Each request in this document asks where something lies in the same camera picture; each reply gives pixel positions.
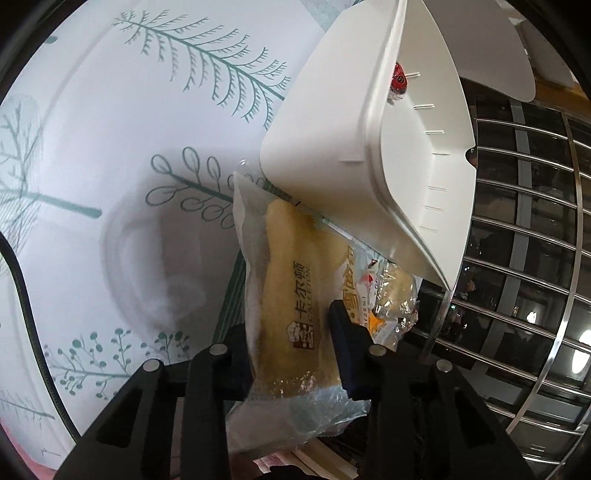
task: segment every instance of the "black cable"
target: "black cable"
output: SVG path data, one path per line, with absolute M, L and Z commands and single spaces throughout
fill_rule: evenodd
M 68 414 L 66 407 L 61 400 L 60 394 L 58 393 L 51 377 L 51 372 L 47 366 L 45 356 L 43 355 L 43 349 L 41 348 L 41 342 L 39 341 L 35 320 L 33 319 L 33 310 L 31 309 L 31 302 L 27 293 L 25 278 L 22 276 L 21 266 L 18 263 L 14 250 L 2 232 L 0 232 L 0 255 L 3 256 L 4 261 L 6 262 L 10 273 L 12 274 L 12 279 L 14 280 L 14 285 L 17 289 L 18 301 L 21 304 L 22 317 L 25 321 L 25 327 L 27 328 L 29 341 L 31 342 L 31 348 L 33 349 L 33 355 L 35 355 L 35 361 L 39 367 L 39 372 L 41 374 L 41 378 L 43 379 L 43 383 L 45 384 L 45 388 L 47 389 L 47 393 L 49 394 L 51 401 L 57 410 L 57 414 L 64 423 L 66 430 L 70 433 L 74 441 L 77 442 L 80 439 L 80 432 L 78 432 L 78 429 L 74 425 L 74 422 L 70 418 L 70 415 Z

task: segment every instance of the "snack package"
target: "snack package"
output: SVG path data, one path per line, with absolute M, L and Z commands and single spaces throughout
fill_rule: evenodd
M 350 400 L 340 385 L 326 313 L 342 299 L 351 320 L 369 328 L 379 266 L 322 218 L 237 173 L 234 186 L 255 381 L 230 411 L 226 431 L 230 453 L 258 458 L 337 434 L 368 412 L 369 402 Z
M 404 74 L 402 66 L 396 62 L 394 73 L 392 74 L 392 81 L 390 82 L 390 90 L 388 91 L 388 103 L 394 104 L 396 100 L 401 100 L 404 97 L 408 88 L 408 80 Z
M 392 262 L 378 274 L 374 314 L 385 321 L 410 318 L 417 301 L 415 278 Z

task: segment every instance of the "white plastic container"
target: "white plastic container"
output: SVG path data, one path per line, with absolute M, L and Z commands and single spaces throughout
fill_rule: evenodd
M 408 90 L 387 103 L 397 60 Z M 422 0 L 344 11 L 298 75 L 261 149 L 273 184 L 409 272 L 450 288 L 470 226 L 472 125 Z

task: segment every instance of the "plant illustration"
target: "plant illustration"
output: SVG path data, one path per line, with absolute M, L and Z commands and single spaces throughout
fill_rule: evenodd
M 160 353 L 160 355 L 165 356 L 166 360 L 168 362 L 168 364 L 170 365 L 171 363 L 174 363 L 171 358 L 170 358 L 170 354 L 172 353 L 172 347 L 171 344 L 173 344 L 173 346 L 176 348 L 177 350 L 177 361 L 184 361 L 184 360 L 189 360 L 189 344 L 187 343 L 187 340 L 189 339 L 188 335 L 183 336 L 183 333 L 181 331 L 175 333 L 175 334 L 169 334 L 166 335 L 166 333 L 164 332 L 160 332 L 158 334 L 158 338 L 156 338 L 156 340 L 154 341 L 155 347 L 153 348 L 149 348 L 147 343 L 142 343 L 140 345 L 140 348 L 146 348 L 147 351 L 144 354 L 145 356 L 152 356 L 153 354 L 158 354 Z
M 184 212 L 201 212 L 201 218 L 206 222 L 215 222 L 220 220 L 220 226 L 225 230 L 234 226 L 234 216 L 232 214 L 231 195 L 222 192 L 221 182 L 230 192 L 234 191 L 233 175 L 228 175 L 225 181 L 222 180 L 222 171 L 217 158 L 209 156 L 205 162 L 205 170 L 209 177 L 208 182 L 202 181 L 202 162 L 199 154 L 193 147 L 183 148 L 183 164 L 191 172 L 191 177 L 183 177 L 173 171 L 170 162 L 160 154 L 154 155 L 151 160 L 152 170 L 161 175 L 166 175 L 174 180 L 173 185 L 164 185 L 150 190 L 145 201 L 148 205 L 156 207 L 164 205 L 173 200 L 178 194 L 183 196 L 179 202 L 179 208 Z
M 316 23 L 327 31 L 339 16 L 338 10 L 329 0 L 300 0 Z
M 72 396 L 76 396 L 76 393 L 90 382 L 98 389 L 95 393 L 97 398 L 109 400 L 135 371 L 135 368 L 130 368 L 132 344 L 124 341 L 130 334 L 131 330 L 117 328 L 111 341 L 104 347 L 96 332 L 92 332 L 86 338 L 81 335 L 72 340 L 72 346 L 66 351 L 58 348 L 54 353 L 47 344 L 44 345 L 47 366 L 54 375 L 53 381 L 59 383 Z M 159 357 L 167 365 L 189 359 L 188 336 L 183 337 L 182 332 L 160 332 L 154 343 L 162 342 L 163 338 L 168 339 L 165 348 L 148 349 L 146 357 Z M 141 349 L 147 347 L 146 343 L 140 345 Z
M 59 453 L 51 452 L 51 451 L 47 450 L 45 447 L 43 447 L 42 449 L 40 449 L 39 452 L 41 453 L 41 456 L 42 457 L 45 457 L 45 454 L 53 455 L 53 456 L 56 456 L 56 457 L 61 457 L 61 455 Z
M 0 390 L 0 406 L 2 407 L 2 411 L 14 412 L 19 421 L 22 417 L 25 418 L 26 421 L 56 419 L 53 415 L 35 408 L 29 399 L 21 398 L 18 393 L 11 394 L 7 390 Z
M 237 28 L 210 26 L 207 17 L 192 21 L 186 14 L 172 17 L 169 13 L 163 10 L 152 16 L 144 10 L 138 18 L 134 11 L 124 12 L 113 26 L 131 34 L 126 44 L 142 38 L 142 54 L 156 55 L 157 51 L 158 62 L 164 62 L 168 56 L 171 82 L 178 75 L 181 58 L 185 58 L 189 65 L 183 92 L 208 83 L 212 100 L 231 109 L 232 116 L 238 113 L 250 123 L 263 111 L 263 126 L 268 129 L 274 102 L 284 100 L 291 81 L 285 75 L 287 63 L 269 60 L 266 47 L 253 54 L 249 36 L 242 35 Z
M 18 254 L 30 232 L 41 203 L 90 218 L 100 209 L 77 205 L 31 188 L 33 166 L 41 158 L 42 129 L 36 101 L 12 95 L 0 105 L 0 231 Z M 7 272 L 0 258 L 0 275 Z

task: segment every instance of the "red candy wrapper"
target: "red candy wrapper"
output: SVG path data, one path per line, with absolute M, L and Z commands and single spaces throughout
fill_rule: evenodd
M 388 92 L 388 103 L 394 103 L 394 100 L 400 100 L 406 93 L 408 82 L 404 70 L 398 62 L 392 75 L 392 82 L 390 83 L 390 91 Z

